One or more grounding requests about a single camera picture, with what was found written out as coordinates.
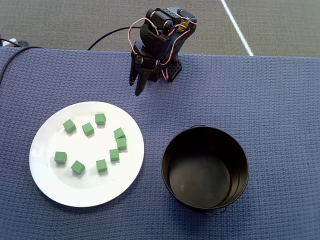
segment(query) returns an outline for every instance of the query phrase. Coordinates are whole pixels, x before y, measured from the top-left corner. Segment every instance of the white line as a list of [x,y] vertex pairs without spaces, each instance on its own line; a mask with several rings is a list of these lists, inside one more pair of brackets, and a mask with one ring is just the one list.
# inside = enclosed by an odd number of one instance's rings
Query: white line
[[224,6],[224,9],[226,10],[226,13],[228,14],[228,16],[229,16],[229,18],[230,18],[230,20],[231,20],[231,22],[232,22],[232,24],[233,24],[236,32],[238,33],[238,35],[239,35],[239,37],[240,37],[240,39],[241,39],[241,41],[242,41],[242,43],[243,43],[246,51],[248,52],[249,56],[254,56],[254,54],[252,53],[252,51],[251,51],[251,49],[250,49],[250,47],[249,47],[249,45],[248,45],[245,37],[243,36],[240,28],[239,28],[238,25],[237,25],[236,20],[235,20],[234,17],[232,16],[232,14],[231,14],[231,12],[230,12],[227,4],[225,3],[225,0],[221,0],[221,2],[222,2],[222,5]]

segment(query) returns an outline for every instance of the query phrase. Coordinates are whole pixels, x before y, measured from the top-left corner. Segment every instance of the blue textured mat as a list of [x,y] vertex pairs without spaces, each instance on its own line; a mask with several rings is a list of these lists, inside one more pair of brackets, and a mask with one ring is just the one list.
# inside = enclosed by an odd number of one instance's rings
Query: blue textured mat
[[[0,68],[15,52],[0,48]],[[30,49],[0,86],[0,239],[319,239],[320,58],[182,55],[173,83],[129,86],[127,52]],[[90,208],[60,205],[37,188],[29,150],[58,110],[102,101],[138,123],[145,157],[122,195]],[[174,135],[206,124],[246,151],[243,195],[219,216],[183,208],[161,177]]]

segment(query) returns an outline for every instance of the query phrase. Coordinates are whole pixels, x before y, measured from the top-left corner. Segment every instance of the red and white wire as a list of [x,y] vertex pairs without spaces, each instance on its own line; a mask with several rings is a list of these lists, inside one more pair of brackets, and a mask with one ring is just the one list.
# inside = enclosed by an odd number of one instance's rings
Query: red and white wire
[[166,81],[168,81],[168,79],[169,79],[169,75],[168,75],[168,68],[166,68],[166,75],[165,75],[165,73],[164,73],[164,70],[163,70],[163,69],[161,70],[161,72],[162,72],[162,75],[163,75],[164,79],[165,79]]
[[134,55],[138,55],[138,53],[135,52],[134,47],[132,46],[132,43],[131,43],[131,40],[130,40],[130,32],[131,32],[132,27],[133,27],[137,22],[139,22],[139,21],[141,21],[141,20],[143,20],[143,19],[145,19],[145,20],[147,20],[147,21],[149,21],[149,22],[151,23],[152,27],[154,27],[154,29],[155,29],[155,31],[156,31],[156,35],[159,36],[159,32],[158,32],[158,30],[157,30],[157,27],[154,25],[154,23],[153,23],[150,19],[148,19],[148,18],[146,18],[146,17],[143,17],[143,18],[140,18],[138,21],[135,21],[135,22],[130,26],[130,28],[129,28],[129,30],[128,30],[128,40],[129,40],[129,43],[130,43],[130,46],[131,46],[131,49],[132,49],[132,52],[133,52]]
[[177,25],[174,25],[174,26],[173,26],[173,29],[168,33],[168,36],[170,36],[170,35],[176,30],[177,27],[182,27],[182,28],[183,28],[182,31],[186,30],[186,27],[185,27],[184,25],[182,25],[182,24],[177,24]]
[[190,21],[190,19],[189,19],[189,18],[182,17],[181,19],[182,19],[182,20],[185,20],[185,21],[189,21],[192,25],[197,26],[197,24],[196,24],[195,22],[193,22],[193,21]]
[[171,60],[171,58],[172,58],[172,54],[174,53],[174,48],[175,48],[175,44],[176,44],[176,41],[178,41],[180,38],[182,38],[184,35],[186,35],[188,32],[190,32],[190,30],[191,29],[189,29],[188,31],[185,31],[184,33],[182,33],[180,36],[178,36],[177,38],[176,38],[176,40],[173,42],[173,45],[172,45],[172,48],[171,48],[171,52],[170,52],[170,56],[169,56],[169,59],[168,59],[168,61],[166,61],[165,63],[159,63],[160,65],[167,65],[169,62],[170,62],[170,60]]

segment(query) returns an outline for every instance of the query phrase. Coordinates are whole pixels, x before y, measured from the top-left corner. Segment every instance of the robotic arm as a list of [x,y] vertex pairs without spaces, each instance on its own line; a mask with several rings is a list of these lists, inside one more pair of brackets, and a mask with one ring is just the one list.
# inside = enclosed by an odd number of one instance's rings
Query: robotic arm
[[140,29],[142,42],[131,45],[129,84],[132,86],[138,77],[136,96],[144,90],[147,80],[156,82],[163,75],[172,82],[177,77],[182,70],[178,52],[197,27],[195,16],[178,6],[151,8],[142,19],[145,20]]

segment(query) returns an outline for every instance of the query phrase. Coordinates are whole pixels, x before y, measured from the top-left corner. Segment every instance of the black cable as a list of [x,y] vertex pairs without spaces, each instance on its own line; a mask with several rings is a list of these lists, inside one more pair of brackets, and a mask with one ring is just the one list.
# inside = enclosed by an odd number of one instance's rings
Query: black cable
[[[111,32],[108,32],[107,34],[105,34],[105,35],[103,35],[102,37],[100,37],[97,41],[95,41],[94,44],[92,44],[92,45],[88,48],[88,51],[91,50],[98,42],[100,42],[102,39],[108,37],[109,35],[114,34],[114,33],[116,33],[116,32],[119,32],[119,31],[121,31],[121,30],[129,29],[129,28],[130,28],[129,26],[125,26],[125,27],[121,27],[121,28],[118,28],[118,29],[116,29],[116,30],[113,30],[113,31],[111,31]],[[141,27],[140,27],[140,26],[133,26],[132,28],[133,28],[133,29],[140,29]],[[16,44],[16,43],[14,43],[14,42],[12,42],[12,41],[9,41],[9,40],[7,40],[7,39],[0,38],[0,40],[4,40],[4,41],[6,41],[6,42],[8,42],[8,43],[14,44],[14,45],[16,45],[17,47],[21,47],[19,44]],[[1,84],[1,82],[2,82],[2,78],[3,78],[4,74],[5,74],[6,68],[7,68],[7,66],[9,65],[9,63],[10,63],[18,54],[20,54],[20,53],[22,53],[23,51],[28,50],[28,49],[42,49],[42,47],[39,47],[39,46],[27,46],[27,47],[24,47],[24,48],[20,49],[20,50],[17,51],[15,54],[13,54],[13,55],[8,59],[8,61],[6,61],[5,65],[3,66],[3,69],[2,69],[2,71],[1,71],[1,73],[0,73],[0,84]]]
[[2,82],[2,78],[5,74],[5,71],[6,71],[6,68],[8,67],[9,63],[20,53],[22,53],[23,51],[25,50],[28,50],[28,49],[42,49],[42,47],[39,47],[39,46],[27,46],[27,47],[24,47],[24,48],[21,48],[19,51],[17,51],[15,54],[13,54],[9,59],[8,61],[6,61],[5,65],[3,66],[3,69],[0,73],[0,85],[1,85],[1,82]]
[[[125,26],[125,27],[122,27],[122,28],[118,28],[116,30],[113,30],[111,32],[108,32],[106,35],[103,35],[102,37],[100,37],[97,41],[94,42],[94,44],[92,44],[89,48],[88,48],[88,51],[91,50],[98,42],[100,42],[102,39],[108,37],[109,35],[111,34],[114,34],[116,32],[119,32],[121,30],[125,30],[125,29],[129,29],[130,27],[129,26]],[[132,29],[140,29],[141,27],[140,26],[133,26]]]
[[6,42],[8,42],[8,43],[11,43],[11,44],[15,45],[16,47],[22,48],[21,45],[15,43],[15,42],[13,42],[13,41],[10,41],[10,40],[8,40],[8,39],[5,39],[5,38],[0,37],[0,40],[6,41]]

